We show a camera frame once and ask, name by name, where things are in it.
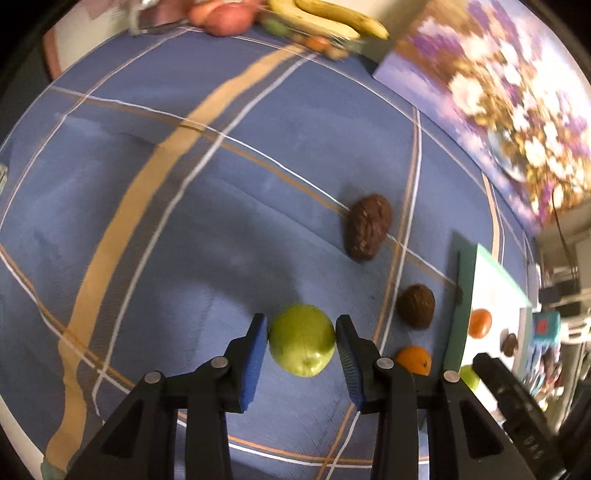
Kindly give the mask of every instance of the table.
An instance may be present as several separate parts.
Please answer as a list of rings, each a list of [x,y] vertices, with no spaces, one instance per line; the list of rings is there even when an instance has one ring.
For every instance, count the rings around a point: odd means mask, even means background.
[[[348,313],[385,355],[428,349],[435,373],[460,237],[525,288],[531,251],[508,206],[371,68],[256,30],[121,34],[30,107],[0,150],[0,394],[44,468],[66,469],[145,372],[196,368],[255,312]],[[394,224],[357,264],[343,217],[373,192]],[[414,283],[437,302],[421,332],[392,307]],[[267,355],[228,431],[236,478],[369,478],[376,418],[352,410],[337,357],[302,379]],[[427,455],[422,433],[423,478]]]

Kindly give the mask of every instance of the tan stripe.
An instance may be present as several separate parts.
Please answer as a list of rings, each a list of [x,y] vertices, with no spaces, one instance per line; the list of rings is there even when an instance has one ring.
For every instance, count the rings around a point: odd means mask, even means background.
[[[417,174],[417,164],[418,164],[418,126],[414,123],[414,133],[413,133],[413,151],[411,153],[411,160],[410,160],[410,170],[408,172],[408,179],[406,189],[404,191],[404,199],[402,201],[402,216],[400,218],[400,223],[398,224],[398,234],[396,235],[397,242],[392,246],[393,248],[393,255],[392,255],[392,263],[390,265],[390,272],[388,276],[388,284],[386,287],[386,292],[384,294],[384,300],[382,303],[382,310],[379,314],[378,324],[375,328],[374,337],[372,338],[373,342],[376,343],[379,339],[379,334],[382,332],[382,325],[386,319],[386,312],[388,307],[388,300],[390,295],[390,289],[392,288],[392,282],[394,280],[394,272],[396,272],[396,266],[398,265],[398,261],[400,260],[400,256],[402,254],[402,249],[400,248],[400,243],[402,241],[402,235],[404,233],[404,229],[408,222],[408,216],[410,214],[409,204],[411,200],[411,196],[413,195],[413,181],[414,177]]]
[[[64,92],[63,90],[54,90],[54,91],[57,93],[61,93],[62,95],[66,95],[66,96],[75,96],[75,97],[82,96],[81,93]],[[110,108],[113,110],[119,110],[122,112],[132,113],[134,115],[145,116],[147,118],[154,118],[154,119],[157,119],[157,120],[160,120],[160,121],[163,121],[165,123],[172,124],[175,126],[180,124],[180,122],[178,120],[175,120],[175,119],[171,118],[170,116],[163,115],[161,113],[154,113],[154,112],[150,112],[150,111],[145,111],[145,110],[138,108],[138,107],[119,105],[117,103],[110,103],[110,102],[106,102],[104,100],[91,99],[91,98],[86,99],[86,103],[99,105],[102,107]],[[185,125],[185,127],[200,131],[201,135],[203,137],[209,138],[211,140],[214,140],[217,136],[217,134],[215,134],[214,132],[210,132],[210,131],[204,129],[203,127],[197,127],[195,125]],[[255,155],[243,150],[241,147],[238,147],[236,145],[233,145],[233,144],[230,144],[230,143],[224,141],[224,142],[222,142],[222,148],[225,148],[227,150],[231,150],[234,153],[237,153],[240,156],[247,158],[248,160],[251,160],[251,161],[259,164],[261,167],[264,167],[267,170],[273,172],[279,178],[286,181],[287,183],[294,186],[295,188],[301,190],[306,195],[312,197],[314,200],[317,200],[318,202],[320,202],[322,205],[324,205],[328,209],[338,213],[340,216],[343,216],[343,217],[346,216],[347,212],[340,205],[334,204],[332,202],[328,202],[327,200],[322,198],[320,195],[317,195],[311,189],[298,183],[297,180],[294,180],[291,177],[288,177],[287,175],[280,172],[280,170],[278,168],[275,168],[274,166],[268,164],[264,160],[259,159]],[[391,241],[391,243],[392,243],[392,248],[394,249],[394,247],[397,245],[397,243],[395,241]],[[427,274],[431,275],[435,280],[443,283],[443,285],[446,288],[451,288],[451,289],[456,288],[456,286],[453,283],[451,283],[448,279],[439,275],[437,272],[435,272],[434,270],[432,270],[431,268],[426,266],[424,263],[422,263],[420,260],[416,259],[414,256],[410,255],[410,257],[408,257],[408,261],[410,263],[413,263],[414,265],[416,265],[418,268],[420,268],[421,270],[423,270]],[[389,280],[387,283],[387,285],[389,285],[390,287],[391,287],[392,279],[393,279],[394,272],[395,272],[395,266],[396,266],[396,263],[394,262],[394,259],[392,259],[392,264],[390,266]]]
[[[17,274],[18,278],[25,284],[25,286],[33,293],[35,300],[37,301],[37,304],[39,306],[39,309],[41,310],[41,312],[43,313],[43,315],[54,325],[54,327],[56,327],[56,329],[60,332],[63,333],[66,330],[66,327],[64,326],[64,324],[62,324],[62,322],[60,322],[46,307],[45,305],[43,305],[43,303],[41,302],[41,300],[39,299],[39,296],[37,295],[37,291],[35,289],[35,285],[33,285],[33,283],[27,278],[27,276],[21,271],[21,269],[19,268],[19,266],[17,265],[17,263],[12,259],[12,257],[8,254],[8,252],[6,252],[6,249],[4,248],[4,246],[2,244],[0,244],[0,254],[2,254],[4,256],[4,258],[6,259],[8,265],[10,265],[10,267],[14,270],[14,272]],[[82,351],[82,345],[80,344],[80,341],[74,337],[70,338],[70,341],[72,342],[72,344],[79,350],[79,352],[83,352],[89,359],[91,359],[92,361],[95,362],[96,368],[100,368],[103,364],[103,361],[98,358],[98,356],[93,353],[90,349],[86,349],[86,351]],[[135,385],[134,383],[129,380],[128,378],[126,378],[125,376],[123,376],[121,373],[119,373],[117,370],[115,370],[112,367],[109,367],[109,373],[111,373],[115,378],[119,379],[122,383],[126,384],[130,389],[132,389]],[[183,413],[183,412],[178,412],[178,416],[180,418],[182,418],[183,420],[187,420],[187,414]],[[279,453],[280,455],[284,455],[284,456],[288,456],[288,457],[293,457],[293,458],[300,458],[303,460],[316,460],[316,461],[322,461],[325,460],[325,457],[318,457],[318,456],[312,456],[312,455],[304,455],[301,453],[295,453],[295,452],[287,452],[285,450],[279,450],[276,448],[272,448],[272,447],[267,447],[265,445],[259,445],[257,443],[254,442],[249,442],[248,440],[242,440],[239,439],[237,437],[233,437],[233,436],[228,436],[228,440],[230,440],[231,442],[236,442],[236,443],[242,443],[244,445],[248,445],[250,447],[256,448],[258,450],[263,450],[266,452],[271,452],[271,453]],[[371,460],[365,460],[365,459],[357,459],[357,458],[341,458],[340,463],[371,463]]]
[[[486,190],[486,197],[488,198],[488,206],[491,209],[492,217],[492,251],[491,254],[496,261],[499,261],[499,247],[501,244],[501,229],[499,227],[499,217],[496,214],[495,200],[492,197],[491,184],[488,182],[486,175],[482,173],[482,180],[484,181],[484,188]]]
[[[302,50],[299,46],[286,46],[262,57],[242,74],[214,90],[188,116],[188,120],[209,125],[241,93],[260,82],[282,62]],[[125,192],[115,216],[96,248],[78,291],[66,333],[78,338],[86,347],[90,343],[100,305],[111,277],[150,200],[164,183],[178,159],[201,137],[199,131],[183,128],[184,126],[182,122],[156,147]],[[82,445],[86,424],[86,403],[76,378],[80,358],[62,340],[59,342],[58,351],[64,367],[66,390],[64,416],[58,431],[47,445],[46,458],[55,467],[66,471],[72,456]]]
[[[347,408],[347,412],[345,413],[345,418],[343,419],[342,423],[340,424],[339,431],[336,434],[336,438],[330,447],[329,454],[326,456],[326,458],[322,462],[322,466],[320,467],[320,470],[318,471],[318,475],[316,475],[316,480],[320,480],[320,478],[322,478],[322,474],[324,473],[324,470],[326,470],[326,466],[330,462],[330,457],[334,454],[336,446],[339,444],[340,439],[343,436],[343,433],[345,432],[345,426],[347,425],[347,422],[349,421],[349,417],[351,416],[352,413],[353,413],[353,404],[350,404],[349,408]]]
[[[392,262],[390,263],[390,270],[388,273],[388,281],[386,283],[386,291],[384,292],[384,299],[382,300],[382,308],[381,311],[379,313],[379,317],[378,317],[378,324],[376,326],[375,332],[374,332],[374,336],[372,338],[373,342],[376,343],[379,339],[379,334],[382,331],[382,324],[384,323],[384,320],[386,318],[386,311],[387,311],[387,307],[389,305],[389,298],[390,298],[390,291],[392,290],[392,282],[394,280],[394,272],[396,272],[396,266],[398,264],[398,260],[400,258],[401,255],[401,248],[400,248],[400,241],[402,240],[402,233],[404,232],[404,226],[406,225],[407,221],[408,221],[408,215],[409,215],[409,202],[411,199],[411,195],[413,192],[413,180],[414,180],[414,176],[416,175],[416,171],[417,171],[417,163],[418,163],[418,129],[417,129],[417,124],[414,124],[414,135],[413,135],[413,151],[411,153],[411,164],[410,164],[410,170],[408,172],[408,179],[407,179],[407,185],[406,185],[406,190],[404,192],[404,201],[402,203],[402,216],[400,218],[400,223],[398,225],[398,242],[393,242],[393,243],[389,243],[391,248],[392,248]],[[324,460],[324,462],[322,463],[322,466],[320,467],[320,470],[318,471],[318,475],[316,475],[316,480],[320,480],[324,474],[324,470],[326,470],[326,467],[328,466],[329,462],[330,462],[330,457],[331,455],[334,453],[337,445],[340,442],[340,439],[342,437],[342,433],[345,429],[345,426],[347,425],[347,422],[349,421],[349,416],[351,415],[351,412],[353,411],[353,404],[351,404],[349,406],[349,409],[347,410],[347,413],[345,414],[345,418],[343,419],[340,428],[339,428],[339,434],[337,435],[337,437],[335,438],[333,444],[330,447],[329,450],[329,454],[326,456],[326,459]]]

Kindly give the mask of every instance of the floral picture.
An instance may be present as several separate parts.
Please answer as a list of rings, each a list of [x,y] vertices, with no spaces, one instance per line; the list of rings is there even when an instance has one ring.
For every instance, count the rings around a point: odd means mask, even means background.
[[[591,87],[517,0],[431,0],[374,76],[463,147],[531,232],[591,191]]]

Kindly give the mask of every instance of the green apple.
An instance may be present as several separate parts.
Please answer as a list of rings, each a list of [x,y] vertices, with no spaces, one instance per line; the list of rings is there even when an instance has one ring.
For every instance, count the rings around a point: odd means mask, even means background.
[[[476,375],[476,372],[471,365],[464,365],[460,369],[460,378],[468,385],[468,388],[473,392],[478,388],[480,383],[480,377]]]
[[[299,377],[313,377],[335,352],[335,328],[319,308],[295,304],[271,324],[269,349],[282,369]]]

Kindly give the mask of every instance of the orange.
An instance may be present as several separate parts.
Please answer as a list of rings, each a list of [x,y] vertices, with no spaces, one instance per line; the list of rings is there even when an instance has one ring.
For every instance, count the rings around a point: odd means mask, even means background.
[[[470,314],[468,335],[475,339],[484,338],[491,331],[492,315],[488,310],[477,309]]]
[[[431,355],[420,346],[403,348],[394,361],[413,374],[428,375],[431,372]]]

